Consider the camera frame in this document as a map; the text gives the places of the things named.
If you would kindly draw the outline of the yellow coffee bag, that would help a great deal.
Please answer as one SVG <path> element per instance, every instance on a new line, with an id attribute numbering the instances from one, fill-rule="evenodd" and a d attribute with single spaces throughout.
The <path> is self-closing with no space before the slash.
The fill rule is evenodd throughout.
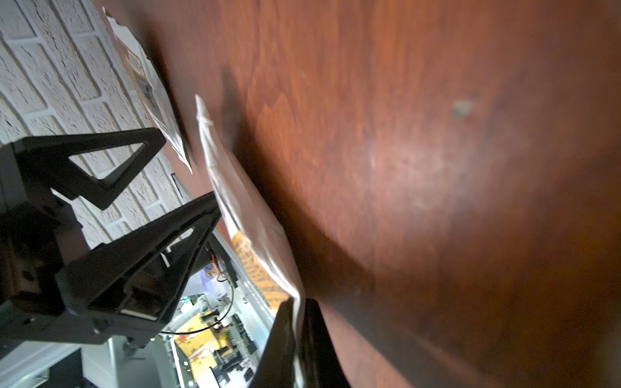
<path id="1" fill-rule="evenodd" d="M 184 163 L 190 173 L 193 173 L 184 137 L 158 71 L 132 32 L 126 26 L 118 24 L 105 7 L 102 11 L 110 25 L 119 56 L 134 83 L 147 116 L 171 143 L 179 160 Z"/>
<path id="2" fill-rule="evenodd" d="M 293 330 L 302 334 L 304 297 L 286 233 L 237 158 L 224 145 L 200 95 L 197 122 L 206 168 L 229 235 L 240 232 L 273 281 L 294 299 Z"/>

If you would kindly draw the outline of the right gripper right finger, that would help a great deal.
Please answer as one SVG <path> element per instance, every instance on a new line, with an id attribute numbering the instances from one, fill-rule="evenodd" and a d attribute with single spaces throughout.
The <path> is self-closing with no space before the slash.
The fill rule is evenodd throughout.
<path id="1" fill-rule="evenodd" d="M 66 309 L 103 334 L 160 332 L 221 216 L 210 192 L 66 265 L 55 276 Z"/>

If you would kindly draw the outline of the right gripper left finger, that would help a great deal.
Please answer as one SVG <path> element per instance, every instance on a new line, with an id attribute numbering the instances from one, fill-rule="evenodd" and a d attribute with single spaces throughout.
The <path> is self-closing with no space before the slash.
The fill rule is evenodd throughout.
<path id="1" fill-rule="evenodd" d="M 98 134 L 24 137 L 11 144 L 17 160 L 44 185 L 74 200 L 82 197 L 105 210 L 129 187 L 167 140 L 156 128 Z M 83 155 L 136 146 L 131 155 L 104 176 L 79 162 Z"/>

